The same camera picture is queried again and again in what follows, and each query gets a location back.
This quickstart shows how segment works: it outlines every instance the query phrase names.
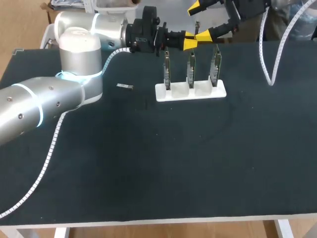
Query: white stand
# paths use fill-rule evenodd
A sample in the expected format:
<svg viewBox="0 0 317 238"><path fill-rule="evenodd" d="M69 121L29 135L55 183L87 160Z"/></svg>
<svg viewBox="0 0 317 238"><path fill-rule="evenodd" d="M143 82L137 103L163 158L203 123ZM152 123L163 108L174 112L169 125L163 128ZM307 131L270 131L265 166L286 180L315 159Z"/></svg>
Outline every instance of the white stand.
<svg viewBox="0 0 317 238"><path fill-rule="evenodd" d="M213 87L210 76L208 80L195 81L194 88L189 88L186 82L171 83L170 90L166 90L164 83L155 85L158 102L181 101L205 98L224 98L227 96L222 80L218 80L217 87Z"/></svg>

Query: black tabletop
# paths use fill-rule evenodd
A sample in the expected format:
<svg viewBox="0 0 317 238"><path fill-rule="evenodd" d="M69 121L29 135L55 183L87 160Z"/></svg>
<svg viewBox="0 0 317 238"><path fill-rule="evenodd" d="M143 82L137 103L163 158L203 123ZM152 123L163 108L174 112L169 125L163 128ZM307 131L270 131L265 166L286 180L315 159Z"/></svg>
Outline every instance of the black tabletop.
<svg viewBox="0 0 317 238"><path fill-rule="evenodd" d="M277 47L264 44L269 71ZM257 44L220 50L226 98L165 103L163 58L117 55L102 99L66 116L42 182L0 225L316 213L317 43L287 43L273 87ZM196 51L197 80L211 56ZM171 52L172 81L186 61ZM56 50L18 52L0 86L59 71ZM37 178L56 122L0 147L0 212Z"/></svg>

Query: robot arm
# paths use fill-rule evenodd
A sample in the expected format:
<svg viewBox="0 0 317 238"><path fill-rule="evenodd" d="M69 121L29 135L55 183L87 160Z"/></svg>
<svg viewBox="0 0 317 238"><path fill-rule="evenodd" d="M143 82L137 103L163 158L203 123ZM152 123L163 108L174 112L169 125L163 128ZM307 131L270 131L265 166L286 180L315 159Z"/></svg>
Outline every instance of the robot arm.
<svg viewBox="0 0 317 238"><path fill-rule="evenodd" d="M99 38L65 32L59 52L62 73L56 77L31 78L0 90L0 145L102 96Z"/></svg>

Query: cable with white markings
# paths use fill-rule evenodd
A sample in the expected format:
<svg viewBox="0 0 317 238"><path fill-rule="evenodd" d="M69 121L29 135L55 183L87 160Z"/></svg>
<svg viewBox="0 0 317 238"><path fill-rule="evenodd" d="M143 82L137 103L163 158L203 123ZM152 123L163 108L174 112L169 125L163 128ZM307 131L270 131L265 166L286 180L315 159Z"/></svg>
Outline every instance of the cable with white markings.
<svg viewBox="0 0 317 238"><path fill-rule="evenodd" d="M286 43L286 39L290 33L290 31L293 29L295 23L297 22L297 20L301 17L301 15L315 2L316 0L309 0L307 3L305 3L300 9L299 11L295 14L295 16L293 17L293 19L291 20L291 22L288 24L281 42L279 44L278 50L277 50L277 55L276 55L276 59L275 59L275 64L274 64L274 68L273 68L273 74L272 74L272 79L269 78L265 63L264 63L264 58L263 58L263 32L264 32L264 25L265 25L265 21L267 18L267 12L268 12L268 8L266 9L266 12L263 14L263 18L262 18L262 22L261 22L261 28L260 28L260 40L259 40L259 54L260 54L260 61L261 61L261 66L263 69L263 72L265 74L265 78L268 82L268 84L270 86L273 86L275 83L275 79L276 79L276 75L277 75L277 70L278 70L278 65L279 62L281 60L281 56L282 56L282 52L283 52L283 48L284 45Z"/></svg>
<svg viewBox="0 0 317 238"><path fill-rule="evenodd" d="M49 165L49 162L51 160L52 153L53 153L54 147L56 145L57 137L58 137L58 134L59 134L59 130L60 130L61 124L62 124L66 114L67 114L67 112L64 112L60 116L60 118L58 120L58 123L57 123L56 128L55 128L54 136L53 136L53 139L52 139L52 142L51 142L51 146L50 146L48 155L46 156L46 160L44 162L42 170L41 170L38 178L36 179L35 183L32 185L32 187L29 189L29 191L24 195L24 197L22 197L22 199L17 202L17 204L15 204L13 207L11 207L7 211L5 211L5 212L0 214L0 219L5 217L5 216L7 216L7 215L9 215L10 213L14 212L17 208L19 208L31 196L31 194L34 192L36 187L39 185L39 183L42 180L42 178L43 178L43 176L45 174L45 171L46 171L46 169L47 169L47 167Z"/></svg>

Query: white table frame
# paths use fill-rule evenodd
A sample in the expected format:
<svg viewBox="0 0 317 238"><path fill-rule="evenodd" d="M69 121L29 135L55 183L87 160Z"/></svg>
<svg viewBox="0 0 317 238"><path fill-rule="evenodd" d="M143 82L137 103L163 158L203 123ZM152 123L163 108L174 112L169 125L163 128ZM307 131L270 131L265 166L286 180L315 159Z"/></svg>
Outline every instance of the white table frame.
<svg viewBox="0 0 317 238"><path fill-rule="evenodd" d="M182 218L182 219L159 219L139 220L128 222L92 222L92 223L69 223L69 224L43 224L43 225L18 225L1 226L2 231L8 238L38 238L32 229L56 228L54 238L68 238L69 229L76 227L106 227L124 225L152 225L152 224L177 224L177 223L206 223L206 222L243 222L274 220L279 238L294 238L288 219L316 218L317 213L298 215L272 215L272 216L247 216L247 217L214 217L214 218ZM317 237L317 223L307 232L304 238Z"/></svg>

